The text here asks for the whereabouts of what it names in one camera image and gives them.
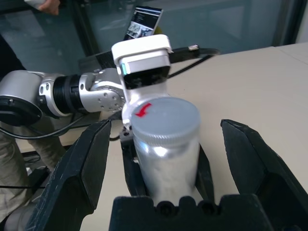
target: table surface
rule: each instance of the table surface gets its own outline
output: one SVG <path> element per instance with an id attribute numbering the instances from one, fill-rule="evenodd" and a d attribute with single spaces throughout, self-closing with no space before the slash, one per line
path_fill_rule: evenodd
<path id="1" fill-rule="evenodd" d="M 172 66 L 172 71 L 191 63 Z M 308 192 L 308 43 L 217 56 L 168 81 L 171 96 L 200 111 L 201 145 L 209 159 L 216 202 L 238 193 L 226 157 L 221 119 L 257 130 Z M 113 134 L 120 125 L 114 126 Z M 82 129 L 62 136 L 72 143 Z M 120 142 L 110 142 L 98 207 L 81 230 L 108 230 L 113 200 L 129 196 Z"/>

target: silver metal canister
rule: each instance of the silver metal canister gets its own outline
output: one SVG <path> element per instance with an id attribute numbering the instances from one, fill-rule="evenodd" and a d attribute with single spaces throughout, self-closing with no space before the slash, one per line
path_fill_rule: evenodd
<path id="1" fill-rule="evenodd" d="M 150 100 L 131 119 L 143 180 L 154 204 L 179 204 L 191 195 L 199 155 L 200 114 L 190 102 L 173 98 Z"/>

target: khaki pants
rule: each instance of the khaki pants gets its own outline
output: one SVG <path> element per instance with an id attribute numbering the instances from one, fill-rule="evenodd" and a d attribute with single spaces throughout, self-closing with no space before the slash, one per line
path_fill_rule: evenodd
<path id="1" fill-rule="evenodd" d="M 12 127 L 1 124 L 1 127 L 24 136 L 37 136 L 25 127 Z M 33 127 L 46 133 L 53 131 L 49 118 L 44 117 Z M 41 160 L 53 171 L 65 149 L 58 137 L 28 141 L 38 152 Z M 0 132 L 0 185 L 29 186 L 28 175 L 24 159 L 14 138 Z M 11 212 L 23 206 L 31 197 L 30 189 L 2 189 L 0 188 L 0 222 Z"/>

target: canister lid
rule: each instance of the canister lid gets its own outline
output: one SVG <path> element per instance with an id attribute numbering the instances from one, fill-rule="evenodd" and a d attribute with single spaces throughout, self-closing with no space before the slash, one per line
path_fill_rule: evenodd
<path id="1" fill-rule="evenodd" d="M 178 145 L 199 134 L 200 114 L 192 103 L 173 97 L 150 100 L 131 118 L 134 136 L 154 145 Z"/>

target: glass window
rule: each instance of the glass window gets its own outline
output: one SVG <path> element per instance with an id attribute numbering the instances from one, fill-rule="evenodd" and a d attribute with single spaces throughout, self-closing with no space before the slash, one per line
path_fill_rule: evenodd
<path id="1" fill-rule="evenodd" d="M 123 39 L 134 7 L 143 5 L 164 10 L 158 26 L 173 48 L 198 44 L 230 53 L 274 45 L 296 1 L 288 2 L 282 14 L 281 0 L 109 0 L 92 3 L 88 15 L 102 51 Z"/>
<path id="2" fill-rule="evenodd" d="M 79 73 L 85 57 L 67 8 L 59 16 L 32 10 L 0 15 L 0 33 L 27 70 Z"/>

